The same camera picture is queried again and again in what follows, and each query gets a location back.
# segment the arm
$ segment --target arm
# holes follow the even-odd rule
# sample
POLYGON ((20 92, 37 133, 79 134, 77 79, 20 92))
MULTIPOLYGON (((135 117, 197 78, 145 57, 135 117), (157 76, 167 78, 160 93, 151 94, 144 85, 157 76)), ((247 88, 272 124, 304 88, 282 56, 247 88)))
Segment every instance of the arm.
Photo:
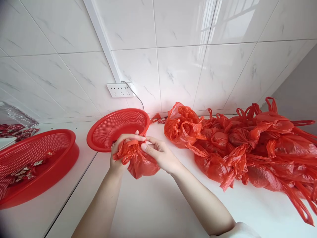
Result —
POLYGON ((113 160, 112 156, 118 152, 119 144, 125 139, 144 141, 145 137, 138 136, 137 131, 136 135, 122 134, 118 138, 111 150, 110 169, 77 225, 72 238, 108 237, 117 206, 122 175, 128 166, 128 164, 123 165, 121 160, 113 160))
POLYGON ((147 140, 152 144, 142 144, 141 148, 172 175, 208 235, 221 235, 234 228, 235 221, 222 202, 181 164, 165 142, 153 137, 147 140))

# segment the white sleeve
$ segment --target white sleeve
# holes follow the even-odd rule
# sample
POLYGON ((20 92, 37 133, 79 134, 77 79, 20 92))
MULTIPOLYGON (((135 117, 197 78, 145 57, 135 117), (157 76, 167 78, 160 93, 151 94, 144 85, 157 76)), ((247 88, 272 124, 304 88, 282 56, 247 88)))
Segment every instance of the white sleeve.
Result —
POLYGON ((210 238, 261 238, 251 227, 243 222, 237 222, 235 227, 220 236, 212 235, 210 238))

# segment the hand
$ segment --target hand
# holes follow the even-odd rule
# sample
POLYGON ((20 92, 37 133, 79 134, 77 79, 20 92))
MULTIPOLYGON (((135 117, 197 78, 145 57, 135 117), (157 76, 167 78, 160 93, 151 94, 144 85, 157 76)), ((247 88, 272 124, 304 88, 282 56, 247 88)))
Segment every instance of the hand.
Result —
POLYGON ((111 156, 110 156, 110 169, 111 171, 114 172, 123 172, 124 168, 128 167, 130 163, 127 163, 126 165, 123 165, 120 160, 114 160, 113 159, 113 155, 115 153, 117 153, 119 151, 119 144, 123 141, 123 140, 138 140, 138 141, 145 141, 145 137, 139 136, 139 131, 137 130, 135 132, 135 134, 122 134, 118 140, 116 141, 116 143, 114 144, 114 146, 111 148, 111 156))
POLYGON ((184 168, 182 163, 170 151, 164 141, 158 140, 154 137, 146 137, 146 139, 152 144, 142 144, 142 150, 152 156, 157 161, 158 165, 168 174, 175 174, 184 168))

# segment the white countertop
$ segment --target white countertop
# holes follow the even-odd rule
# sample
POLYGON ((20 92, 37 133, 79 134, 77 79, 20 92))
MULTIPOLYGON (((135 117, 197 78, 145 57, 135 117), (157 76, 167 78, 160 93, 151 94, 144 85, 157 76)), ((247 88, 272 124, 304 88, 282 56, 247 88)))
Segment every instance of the white countertop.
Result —
MULTIPOLYGON (((1 211, 1 215, 9 218, 7 223, 10 224, 10 230, 15 230, 14 237, 41 238, 62 208, 46 237, 71 237, 109 169, 110 154, 97 153, 93 159, 95 152, 86 144, 86 134, 93 124, 79 122, 41 125, 42 132, 51 127, 73 130, 81 150, 80 157, 72 170, 51 189, 27 203, 1 211)), ((234 189, 228 188, 224 193, 217 182, 210 180, 198 169, 191 151, 178 149, 167 140, 163 128, 163 124, 154 123, 149 127, 147 135, 166 141, 179 160, 224 203, 236 221, 250 225, 262 238, 317 237, 317 228, 304 223, 288 197, 281 192, 255 188, 252 184, 245 186, 235 180, 234 189)), ((304 200, 304 204, 317 224, 317 217, 307 201, 304 200)), ((126 171, 111 237, 208 236, 172 177, 160 170, 154 176, 138 180, 126 171)))

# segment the white tile wall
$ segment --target white tile wall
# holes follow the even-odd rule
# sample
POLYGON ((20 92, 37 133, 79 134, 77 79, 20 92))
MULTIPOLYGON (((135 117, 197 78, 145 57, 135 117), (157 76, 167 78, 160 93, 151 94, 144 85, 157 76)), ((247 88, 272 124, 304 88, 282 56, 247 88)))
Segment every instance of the white tile wall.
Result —
POLYGON ((68 117, 95 116, 99 112, 59 55, 13 57, 68 117))
POLYGON ((193 107, 206 46, 158 49, 158 72, 162 111, 176 101, 193 107))
POLYGON ((0 58, 0 87, 32 109, 41 118, 64 117, 66 111, 56 103, 11 58, 0 58))
POLYGON ((102 50, 82 0, 21 2, 58 53, 102 50))
POLYGON ((56 53, 19 0, 1 1, 0 47, 9 56, 56 53))
POLYGON ((152 0, 95 2, 112 50, 156 46, 152 0))
POLYGON ((277 2, 278 0, 218 1, 209 44, 258 41, 277 2))
MULTIPOLYGON (((119 74, 151 116, 176 101, 199 116, 262 103, 317 43, 315 0, 95 3, 119 74)), ((42 122, 142 108, 106 89, 115 81, 83 0, 3 1, 0 21, 0 100, 42 122)))
POLYGON ((0 57, 8 56, 1 48, 0 48, 0 57))
POLYGON ((305 40, 257 43, 224 109, 258 102, 304 43, 305 40))
MULTIPOLYGON (((156 49, 115 51, 122 80, 132 82, 147 113, 161 112, 156 49)), ((137 97, 126 98, 129 107, 142 108, 137 97)))
POLYGON ((105 87, 115 83, 103 52, 60 55, 101 115, 127 108, 125 98, 114 99, 105 87))
POLYGON ((255 43, 207 46, 194 110, 223 109, 254 47, 255 43))
POLYGON ((215 0, 154 0, 157 47, 206 45, 215 0))
POLYGON ((308 52, 317 44, 317 40, 307 40, 301 49, 297 52, 294 58, 286 66, 283 72, 277 77, 270 88, 264 93, 262 98, 258 101, 261 106, 265 103, 265 98, 272 96, 273 93, 278 89, 279 86, 284 82, 284 80, 291 74, 291 72, 299 65, 299 63, 304 59, 308 52))
POLYGON ((280 0, 260 41, 316 39, 316 9, 316 0, 280 0))

